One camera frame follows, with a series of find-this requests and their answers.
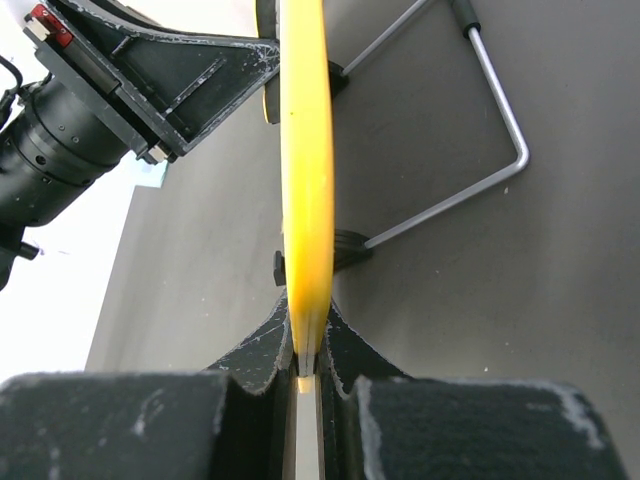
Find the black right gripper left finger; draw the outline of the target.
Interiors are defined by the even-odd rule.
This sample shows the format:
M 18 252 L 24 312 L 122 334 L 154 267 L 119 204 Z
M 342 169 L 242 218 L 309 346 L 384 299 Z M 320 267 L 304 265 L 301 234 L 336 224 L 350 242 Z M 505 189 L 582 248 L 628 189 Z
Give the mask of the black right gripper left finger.
M 200 371 L 25 374 L 1 387 L 5 479 L 289 479 L 287 306 Z

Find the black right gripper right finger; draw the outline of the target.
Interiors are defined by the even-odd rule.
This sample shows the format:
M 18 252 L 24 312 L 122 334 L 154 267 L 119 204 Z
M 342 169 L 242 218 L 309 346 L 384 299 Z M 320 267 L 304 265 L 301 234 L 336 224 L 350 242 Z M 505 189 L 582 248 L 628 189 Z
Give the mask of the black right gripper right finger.
M 325 479 L 623 479 L 583 393 L 544 379 L 414 378 L 331 308 L 319 352 Z

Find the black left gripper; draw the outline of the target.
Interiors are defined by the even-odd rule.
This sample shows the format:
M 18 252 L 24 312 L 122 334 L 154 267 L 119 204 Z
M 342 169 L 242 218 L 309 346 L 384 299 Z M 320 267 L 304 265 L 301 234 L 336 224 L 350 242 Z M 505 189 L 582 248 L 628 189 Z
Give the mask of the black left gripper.
M 127 149 L 173 163 L 279 70 L 275 39 L 161 27 L 116 1 L 30 1 L 35 57 Z

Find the yellow-framed whiteboard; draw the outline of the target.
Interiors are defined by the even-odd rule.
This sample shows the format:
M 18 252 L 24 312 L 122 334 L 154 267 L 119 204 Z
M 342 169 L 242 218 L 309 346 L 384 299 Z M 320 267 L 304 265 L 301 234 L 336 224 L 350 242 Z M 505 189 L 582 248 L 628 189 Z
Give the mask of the yellow-framed whiteboard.
M 280 4 L 280 143 L 288 314 L 298 390 L 313 388 L 334 269 L 332 102 L 323 4 Z

